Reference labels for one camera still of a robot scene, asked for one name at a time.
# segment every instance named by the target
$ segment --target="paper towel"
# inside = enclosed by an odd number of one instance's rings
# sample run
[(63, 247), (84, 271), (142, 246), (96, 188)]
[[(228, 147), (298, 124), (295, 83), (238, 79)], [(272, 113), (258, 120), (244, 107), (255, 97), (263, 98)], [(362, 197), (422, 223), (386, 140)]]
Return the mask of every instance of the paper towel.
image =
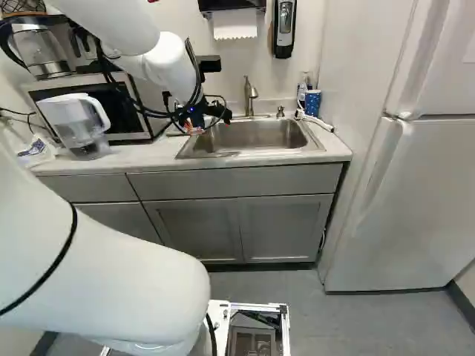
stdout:
[(213, 12), (214, 39), (249, 39), (258, 36), (255, 8)]

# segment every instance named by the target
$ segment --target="gray floor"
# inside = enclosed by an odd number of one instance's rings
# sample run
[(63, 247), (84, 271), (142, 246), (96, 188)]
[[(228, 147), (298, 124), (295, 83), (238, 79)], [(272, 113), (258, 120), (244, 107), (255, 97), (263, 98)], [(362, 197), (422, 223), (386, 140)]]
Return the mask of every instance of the gray floor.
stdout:
[[(326, 296), (315, 271), (212, 273), (212, 298), (288, 303), (292, 356), (475, 355), (475, 335), (443, 291)], [(62, 336), (48, 356), (98, 356)]]

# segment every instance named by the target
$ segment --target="refrigerator handle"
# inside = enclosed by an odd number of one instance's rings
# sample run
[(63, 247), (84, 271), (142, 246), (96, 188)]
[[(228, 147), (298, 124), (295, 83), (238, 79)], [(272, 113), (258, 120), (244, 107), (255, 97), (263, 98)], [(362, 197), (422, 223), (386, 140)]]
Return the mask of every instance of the refrigerator handle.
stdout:
[(364, 193), (358, 224), (386, 200), (398, 175), (404, 169), (404, 158), (410, 147), (413, 128), (411, 124), (400, 119), (397, 119), (396, 123), (401, 128), (400, 134), (394, 142), (382, 150), (376, 160)]

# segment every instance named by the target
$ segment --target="microwave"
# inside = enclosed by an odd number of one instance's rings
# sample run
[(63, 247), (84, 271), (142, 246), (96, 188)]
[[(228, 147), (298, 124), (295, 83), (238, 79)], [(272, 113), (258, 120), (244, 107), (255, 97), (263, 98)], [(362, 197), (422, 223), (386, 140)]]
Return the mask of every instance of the microwave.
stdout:
[[(128, 93), (132, 99), (140, 102), (140, 95), (131, 76), (123, 72), (114, 72), (112, 76), (122, 92)], [(86, 93), (99, 100), (111, 121), (111, 128), (105, 132), (110, 145), (152, 142), (162, 133), (167, 124), (163, 119), (150, 120), (148, 116), (137, 112), (133, 103), (119, 93), (114, 84), (107, 83), (104, 76), (98, 73), (63, 76), (27, 83), (22, 85), (22, 90), (29, 104), (57, 142), (59, 142), (58, 135), (36, 103), (52, 96), (69, 93)]]

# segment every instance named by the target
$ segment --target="sink faucet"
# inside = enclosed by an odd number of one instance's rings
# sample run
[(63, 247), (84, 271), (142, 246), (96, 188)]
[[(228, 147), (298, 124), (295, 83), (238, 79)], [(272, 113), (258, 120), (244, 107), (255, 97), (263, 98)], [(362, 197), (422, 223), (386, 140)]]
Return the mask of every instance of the sink faucet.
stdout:
[(258, 90), (249, 82), (248, 76), (244, 76), (244, 79), (246, 80), (244, 83), (246, 116), (252, 117), (254, 116), (254, 99), (259, 97), (259, 93)]

